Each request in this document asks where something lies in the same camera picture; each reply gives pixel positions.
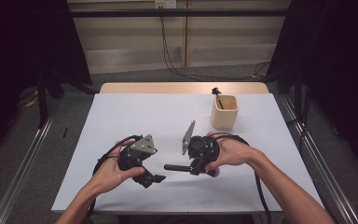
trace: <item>forearm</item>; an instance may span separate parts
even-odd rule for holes
[[[248,164],[263,180],[292,223],[334,223],[316,200],[262,152],[255,150]]]
[[[93,193],[93,190],[88,186],[85,186],[78,192],[71,204],[69,204],[68,208],[57,220],[56,224],[81,223],[96,197],[97,194]]]

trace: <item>black horizontal bar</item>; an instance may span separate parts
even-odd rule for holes
[[[288,9],[72,9],[74,18],[102,17],[286,17],[310,11]]]

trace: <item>hand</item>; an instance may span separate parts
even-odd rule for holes
[[[207,133],[207,136],[216,138],[222,134]],[[232,138],[221,138],[217,140],[220,146],[220,154],[216,161],[212,161],[205,166],[205,170],[217,169],[221,165],[241,165],[249,163],[252,155],[258,150],[249,147],[242,142]]]
[[[121,171],[118,168],[117,160],[120,156],[120,150],[122,147],[129,146],[133,143],[133,140],[128,140],[121,146],[115,148],[108,158],[95,173],[89,183],[86,184],[85,188],[90,188],[96,195],[106,193],[112,189],[115,189],[122,182],[130,177],[141,175],[145,172],[143,167],[133,167],[127,171]]]

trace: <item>person's right hand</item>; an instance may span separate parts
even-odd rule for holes
[[[216,138],[221,134],[207,133],[207,136]],[[217,140],[220,146],[220,154],[216,161],[205,166],[206,171],[217,169],[221,165],[241,165],[249,163],[253,155],[258,152],[254,147],[239,142],[232,138],[221,138]]]

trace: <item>gray carpet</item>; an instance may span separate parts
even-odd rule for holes
[[[177,70],[184,74],[240,78],[253,74],[255,66],[234,65]],[[259,74],[265,71],[266,68],[263,68]],[[202,81],[232,81],[210,77],[197,78]],[[193,81],[188,77],[173,74],[168,69],[94,75],[92,79],[93,85],[90,87],[94,90],[100,89],[105,82]],[[255,81],[255,79],[245,78],[241,81]],[[51,99],[48,101],[49,108],[54,104],[59,105],[57,115],[52,121],[47,138],[35,158],[17,201],[7,217],[7,223],[52,223],[58,217],[50,211],[50,208],[76,148],[93,99],[92,96],[69,85],[62,86],[66,92],[64,97],[59,102]],[[272,93],[277,93],[276,83],[269,83],[268,89]],[[282,105],[282,97],[279,94],[275,96],[283,117],[290,120]],[[37,105],[30,108],[20,106],[12,126],[0,143],[0,201],[33,141],[38,121]],[[358,216],[358,160],[353,156],[346,140],[334,134],[333,125],[313,99],[310,101],[307,128]],[[298,144],[299,134],[294,125],[289,125],[289,130]],[[306,149],[303,150],[303,158],[326,208],[337,223],[345,223]],[[94,223],[117,223],[117,218],[114,216],[95,216],[93,220]],[[282,223],[282,220],[282,214],[274,214],[273,223]],[[264,215],[255,216],[255,223],[266,223]]]

